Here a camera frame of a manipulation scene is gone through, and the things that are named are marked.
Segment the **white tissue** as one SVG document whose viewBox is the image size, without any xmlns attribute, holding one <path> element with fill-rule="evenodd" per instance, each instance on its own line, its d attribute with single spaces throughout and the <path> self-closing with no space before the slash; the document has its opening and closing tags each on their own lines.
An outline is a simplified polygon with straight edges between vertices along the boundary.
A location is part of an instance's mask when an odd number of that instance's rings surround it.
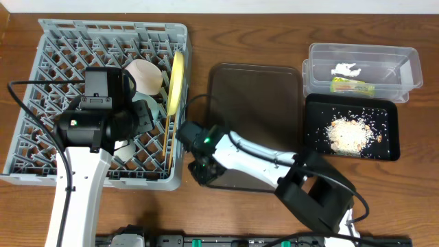
<svg viewBox="0 0 439 247">
<path fill-rule="evenodd" d="M 361 69 L 355 69 L 356 63 L 338 63 L 331 70 L 332 75 L 343 75 L 346 77 L 356 77 L 361 73 Z"/>
</svg>

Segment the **clear plastic bin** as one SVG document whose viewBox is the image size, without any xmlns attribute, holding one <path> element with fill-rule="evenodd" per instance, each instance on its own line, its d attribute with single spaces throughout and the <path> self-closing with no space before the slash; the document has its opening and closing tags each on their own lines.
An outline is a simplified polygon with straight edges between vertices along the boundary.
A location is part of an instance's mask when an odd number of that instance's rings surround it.
<svg viewBox="0 0 439 247">
<path fill-rule="evenodd" d="M 332 75 L 338 63 L 356 63 L 361 69 L 356 77 Z M 375 87 L 375 95 L 359 93 L 332 93 L 334 77 L 363 81 Z M 354 45 L 341 43 L 314 43 L 309 57 L 302 64 L 303 94 L 340 95 L 370 99 L 384 99 L 405 103 L 414 89 L 423 86 L 423 73 L 418 52 L 411 47 L 384 45 Z"/>
</svg>

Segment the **yellow plate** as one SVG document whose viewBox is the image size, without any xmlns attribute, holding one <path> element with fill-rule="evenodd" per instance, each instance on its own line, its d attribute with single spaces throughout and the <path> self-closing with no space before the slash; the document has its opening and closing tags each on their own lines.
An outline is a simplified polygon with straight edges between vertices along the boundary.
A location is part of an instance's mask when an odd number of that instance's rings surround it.
<svg viewBox="0 0 439 247">
<path fill-rule="evenodd" d="M 180 102 L 182 83 L 185 72 L 185 57 L 182 52 L 177 51 L 171 70 L 171 79 L 169 85 L 169 94 L 167 100 L 167 115 L 176 114 Z"/>
</svg>

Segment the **yellow green snack wrapper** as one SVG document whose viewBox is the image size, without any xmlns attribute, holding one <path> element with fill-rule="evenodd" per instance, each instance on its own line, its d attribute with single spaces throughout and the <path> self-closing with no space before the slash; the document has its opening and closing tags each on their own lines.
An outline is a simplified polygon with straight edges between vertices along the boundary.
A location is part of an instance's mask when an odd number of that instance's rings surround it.
<svg viewBox="0 0 439 247">
<path fill-rule="evenodd" d="M 375 95 L 375 87 L 359 80 L 334 77 L 331 81 L 330 92 L 359 93 L 373 97 Z"/>
</svg>

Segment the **dark brown serving tray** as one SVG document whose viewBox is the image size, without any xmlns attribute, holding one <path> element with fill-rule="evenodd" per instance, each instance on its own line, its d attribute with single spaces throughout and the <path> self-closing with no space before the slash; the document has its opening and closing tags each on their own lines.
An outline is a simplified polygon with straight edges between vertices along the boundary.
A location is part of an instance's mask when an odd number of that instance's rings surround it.
<svg viewBox="0 0 439 247">
<path fill-rule="evenodd" d="M 229 123 L 234 136 L 272 150 L 302 148 L 302 78 L 289 67 L 222 63 L 209 73 L 205 126 Z"/>
</svg>

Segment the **wooden chopstick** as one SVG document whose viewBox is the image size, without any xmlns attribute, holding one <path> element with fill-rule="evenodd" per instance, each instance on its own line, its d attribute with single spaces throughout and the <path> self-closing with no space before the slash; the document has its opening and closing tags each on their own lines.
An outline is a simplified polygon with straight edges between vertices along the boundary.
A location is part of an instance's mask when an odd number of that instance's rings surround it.
<svg viewBox="0 0 439 247">
<path fill-rule="evenodd" d="M 169 118 L 169 120 L 172 120 L 172 123 L 173 123 L 173 131 L 172 131 L 172 136 L 171 136 L 171 149 L 170 149 L 169 161 L 168 161 L 168 175 L 170 176 L 173 155 L 174 155 L 174 140 L 175 140 L 175 136 L 176 136 L 176 123 L 175 123 L 175 117 L 173 115 L 168 117 L 168 118 Z"/>
<path fill-rule="evenodd" d="M 163 143 L 163 156 L 166 157 L 167 152 L 167 143 L 168 143 L 168 130 L 169 130 L 169 119 L 171 117 L 169 115 L 166 116 L 166 122 L 165 122 L 165 133 L 164 133 L 164 143 Z"/>
</svg>

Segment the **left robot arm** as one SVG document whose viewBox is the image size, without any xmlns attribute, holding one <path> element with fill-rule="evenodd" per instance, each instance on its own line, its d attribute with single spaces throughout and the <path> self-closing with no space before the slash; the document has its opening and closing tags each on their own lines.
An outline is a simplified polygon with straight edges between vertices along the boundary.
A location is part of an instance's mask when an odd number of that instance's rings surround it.
<svg viewBox="0 0 439 247">
<path fill-rule="evenodd" d="M 54 125 L 60 144 L 57 184 L 46 246 L 94 246 L 99 205 L 118 141 L 154 129 L 147 101 L 134 101 L 129 71 L 88 67 L 85 92 L 59 115 Z"/>
</svg>

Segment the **black waste tray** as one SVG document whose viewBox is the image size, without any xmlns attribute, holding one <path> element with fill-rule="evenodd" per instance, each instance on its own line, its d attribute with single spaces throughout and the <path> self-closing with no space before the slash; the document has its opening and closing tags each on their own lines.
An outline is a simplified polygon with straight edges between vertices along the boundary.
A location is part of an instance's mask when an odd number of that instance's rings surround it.
<svg viewBox="0 0 439 247">
<path fill-rule="evenodd" d="M 316 138 L 314 136 L 308 137 L 307 135 L 313 130 L 315 121 L 318 120 L 320 111 L 328 109 L 330 106 L 349 106 L 349 107 L 369 107 L 369 108 L 382 108 L 388 111 L 389 121 L 389 141 L 390 141 L 390 157 L 388 160 L 382 161 L 397 161 L 401 156 L 400 141 L 399 141 L 399 123 L 397 107 L 393 102 L 380 100 L 380 99 L 366 99 L 358 97 L 344 97 L 337 95 L 321 95 L 310 94 L 306 97 L 305 101 L 305 133 L 304 142 L 305 145 L 315 150 L 311 144 Z"/>
</svg>

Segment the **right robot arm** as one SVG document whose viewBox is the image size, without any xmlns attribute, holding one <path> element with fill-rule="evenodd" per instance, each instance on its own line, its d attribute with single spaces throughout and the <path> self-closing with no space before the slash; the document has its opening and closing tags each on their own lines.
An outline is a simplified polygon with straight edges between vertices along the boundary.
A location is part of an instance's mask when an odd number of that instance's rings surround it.
<svg viewBox="0 0 439 247">
<path fill-rule="evenodd" d="M 306 227 L 359 236 L 353 222 L 355 186 L 313 151 L 271 150 L 221 126 L 185 121 L 176 138 L 194 160 L 188 169 L 205 187 L 273 193 Z"/>
</svg>

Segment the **grey plastic dishwasher rack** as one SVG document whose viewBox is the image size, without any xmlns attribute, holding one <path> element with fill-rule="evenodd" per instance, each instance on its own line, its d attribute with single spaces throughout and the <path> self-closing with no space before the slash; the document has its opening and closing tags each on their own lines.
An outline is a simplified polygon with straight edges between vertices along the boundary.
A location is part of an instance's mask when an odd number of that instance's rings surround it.
<svg viewBox="0 0 439 247">
<path fill-rule="evenodd" d="M 87 67 L 124 68 L 133 60 L 144 59 L 161 70 L 163 85 L 155 97 L 159 108 L 155 128 L 133 139 L 136 152 L 129 161 L 112 160 L 104 184 L 118 189 L 179 188 L 183 149 L 177 141 L 168 175 L 172 120 L 166 157 L 162 152 L 171 67 L 177 51 L 185 57 L 185 74 L 191 73 L 192 44 L 187 27 L 180 23 L 56 19 L 42 19 L 40 26 L 44 33 L 36 49 L 24 102 L 48 128 L 72 99 L 83 94 Z"/>
</svg>

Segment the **rice and nutshell pile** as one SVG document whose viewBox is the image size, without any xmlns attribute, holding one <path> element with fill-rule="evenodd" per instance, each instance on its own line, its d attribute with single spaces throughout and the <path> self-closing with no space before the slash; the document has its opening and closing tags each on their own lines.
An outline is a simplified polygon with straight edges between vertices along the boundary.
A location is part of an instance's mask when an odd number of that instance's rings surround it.
<svg viewBox="0 0 439 247">
<path fill-rule="evenodd" d="M 388 111 L 382 108 L 330 106 L 320 111 L 307 135 L 323 154 L 388 160 Z"/>
</svg>

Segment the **white cup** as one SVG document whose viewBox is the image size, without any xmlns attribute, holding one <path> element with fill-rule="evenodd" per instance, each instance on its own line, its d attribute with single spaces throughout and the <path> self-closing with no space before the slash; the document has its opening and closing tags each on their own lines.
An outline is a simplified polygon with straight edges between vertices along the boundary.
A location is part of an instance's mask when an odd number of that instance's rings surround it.
<svg viewBox="0 0 439 247">
<path fill-rule="evenodd" d="M 114 157 L 122 162 L 129 161 L 136 152 L 136 145 L 133 140 L 124 140 L 115 142 Z"/>
</svg>

